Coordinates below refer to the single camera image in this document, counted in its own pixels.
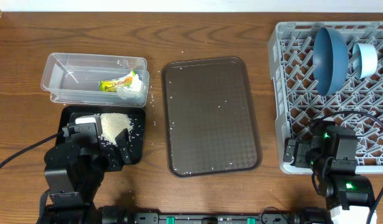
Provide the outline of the yellow green snack wrapper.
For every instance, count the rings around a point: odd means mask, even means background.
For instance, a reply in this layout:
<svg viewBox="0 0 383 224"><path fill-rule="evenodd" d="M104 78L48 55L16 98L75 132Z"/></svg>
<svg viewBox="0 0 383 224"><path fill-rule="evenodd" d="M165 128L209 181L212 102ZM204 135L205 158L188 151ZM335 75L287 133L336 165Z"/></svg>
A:
<svg viewBox="0 0 383 224"><path fill-rule="evenodd" d="M113 80L104 80L100 81L99 84L99 90L103 92L117 92L117 89L119 87L129 87L134 77L136 76L135 71L131 70L131 72L123 77L116 78Z"/></svg>

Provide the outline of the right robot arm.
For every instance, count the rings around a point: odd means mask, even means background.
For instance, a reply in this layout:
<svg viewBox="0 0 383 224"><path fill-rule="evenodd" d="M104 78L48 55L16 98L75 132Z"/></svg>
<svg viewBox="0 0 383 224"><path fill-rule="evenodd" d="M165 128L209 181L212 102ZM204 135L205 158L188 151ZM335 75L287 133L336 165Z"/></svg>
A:
<svg viewBox="0 0 383 224"><path fill-rule="evenodd" d="M289 216L288 223L375 223L371 214L375 197L367 177L356 173L355 131L333 121L313 122L311 139L285 140L283 161L312 170L316 193L326 208L303 208Z"/></svg>

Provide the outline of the white tissue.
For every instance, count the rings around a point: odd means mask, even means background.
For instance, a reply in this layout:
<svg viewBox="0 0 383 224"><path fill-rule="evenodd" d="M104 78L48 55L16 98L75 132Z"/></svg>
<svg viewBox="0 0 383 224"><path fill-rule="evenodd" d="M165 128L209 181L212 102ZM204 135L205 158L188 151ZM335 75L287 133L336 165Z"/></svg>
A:
<svg viewBox="0 0 383 224"><path fill-rule="evenodd" d="M132 98L139 94L142 89L142 81L139 78L138 74L132 75L128 74L126 76L126 81L119 85L117 88L117 95L122 98Z"/></svg>

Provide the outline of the light blue bowl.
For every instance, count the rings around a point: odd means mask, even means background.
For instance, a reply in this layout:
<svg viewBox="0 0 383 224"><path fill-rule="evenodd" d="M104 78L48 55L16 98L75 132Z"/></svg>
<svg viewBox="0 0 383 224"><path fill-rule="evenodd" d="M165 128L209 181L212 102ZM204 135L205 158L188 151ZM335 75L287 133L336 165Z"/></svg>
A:
<svg viewBox="0 0 383 224"><path fill-rule="evenodd" d="M368 78L375 74L377 70L377 51L372 44L356 43L353 47L353 56L358 55L352 63L359 80Z"/></svg>

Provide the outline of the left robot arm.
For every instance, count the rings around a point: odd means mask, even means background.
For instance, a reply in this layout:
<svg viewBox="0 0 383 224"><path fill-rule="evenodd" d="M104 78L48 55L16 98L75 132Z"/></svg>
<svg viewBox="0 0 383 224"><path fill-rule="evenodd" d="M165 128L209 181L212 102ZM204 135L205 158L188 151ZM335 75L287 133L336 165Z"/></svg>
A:
<svg viewBox="0 0 383 224"><path fill-rule="evenodd" d="M65 141L45 155L48 190L40 198L38 223L134 223L119 205L96 207L93 200L106 172L120 171L129 160L129 132L117 136L119 152L105 153L95 126L65 127Z"/></svg>

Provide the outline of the dark blue plate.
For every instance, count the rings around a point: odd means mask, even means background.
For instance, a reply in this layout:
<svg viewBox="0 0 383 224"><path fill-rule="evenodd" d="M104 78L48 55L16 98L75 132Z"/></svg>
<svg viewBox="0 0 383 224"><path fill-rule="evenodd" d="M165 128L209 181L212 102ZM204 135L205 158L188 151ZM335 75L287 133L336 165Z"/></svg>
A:
<svg viewBox="0 0 383 224"><path fill-rule="evenodd" d="M348 74L348 48L344 37L336 29L322 27L313 46L313 77L321 96L339 91Z"/></svg>

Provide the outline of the pile of white rice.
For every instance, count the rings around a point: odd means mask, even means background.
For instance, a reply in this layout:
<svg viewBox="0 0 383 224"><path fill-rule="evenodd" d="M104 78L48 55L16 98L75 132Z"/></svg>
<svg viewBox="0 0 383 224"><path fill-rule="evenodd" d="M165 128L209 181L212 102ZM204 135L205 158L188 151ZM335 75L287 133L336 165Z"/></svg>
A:
<svg viewBox="0 0 383 224"><path fill-rule="evenodd" d="M100 114L102 134L99 138L104 145L116 146L115 137L127 129L129 132L133 130L131 120L126 114L121 113L102 113Z"/></svg>

